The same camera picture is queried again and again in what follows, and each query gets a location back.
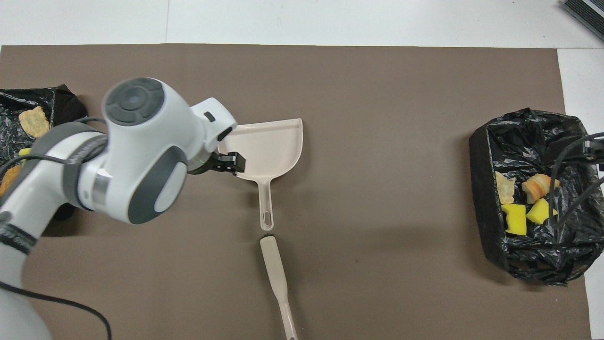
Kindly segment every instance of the brown surface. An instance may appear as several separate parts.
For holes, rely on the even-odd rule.
[[[554,50],[246,45],[3,47],[0,87],[65,83],[100,114],[113,84],[150,76],[240,123],[301,117],[303,155],[272,186],[300,339],[589,338],[582,279],[544,287],[488,263],[467,138],[530,106],[564,111]],[[26,287],[103,312],[114,339],[282,339],[255,184],[189,177],[142,226],[79,212],[51,223]],[[36,302],[56,339],[93,317]]]

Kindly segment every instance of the brush handle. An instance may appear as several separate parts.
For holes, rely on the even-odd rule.
[[[286,301],[279,304],[279,309],[281,309],[281,319],[283,320],[283,329],[285,329],[285,338],[287,340],[298,340],[294,319],[292,318],[292,311],[289,309],[289,302]]]
[[[271,282],[272,292],[277,298],[279,309],[281,310],[281,319],[287,340],[297,340],[296,328],[292,311],[289,309],[288,301],[288,282],[285,280],[285,271],[281,262],[281,255],[277,247],[277,240],[274,236],[266,236],[260,240],[260,248],[264,257],[266,273]]]
[[[258,182],[258,195],[260,200],[260,227],[264,231],[270,231],[274,226],[271,180]]]

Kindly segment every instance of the white robot link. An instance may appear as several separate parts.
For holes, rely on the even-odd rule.
[[[222,155],[218,143],[236,126],[214,98],[189,107],[165,83],[135,78],[114,86],[103,99],[108,134],[82,122],[52,128],[2,197],[0,208],[0,338],[51,339],[24,297],[89,307],[22,289],[23,264],[57,208],[70,203],[127,223],[147,222],[166,211],[185,176],[207,170],[243,172],[237,152]]]

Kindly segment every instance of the beige dustpan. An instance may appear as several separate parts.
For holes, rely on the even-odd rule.
[[[271,180],[288,172],[302,153],[302,120],[239,125],[218,146],[222,154],[237,151],[245,158],[245,172],[237,176],[258,183],[260,227],[269,231],[272,213]]]

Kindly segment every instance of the black trash bag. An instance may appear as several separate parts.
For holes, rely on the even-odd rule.
[[[527,220],[526,236],[505,232],[497,193],[495,171],[516,177],[514,203],[525,204],[528,211],[531,205],[521,183],[535,174],[551,176],[551,165],[544,162],[544,156],[551,158],[546,155],[549,144],[583,136],[585,128],[577,117],[526,108],[489,121],[470,137],[472,193],[484,254],[515,278],[563,286],[580,277],[604,249],[604,198],[599,188],[561,226],[549,219],[543,225]],[[545,197],[554,200],[560,217],[598,181],[598,173],[594,165],[562,165],[556,179],[560,186]]]
[[[23,130],[19,115],[37,106],[44,111],[51,128],[88,115],[84,104],[65,85],[0,90],[0,164],[16,157],[19,150],[30,148],[36,140]],[[72,213],[73,207],[64,205],[54,218],[64,220]]]

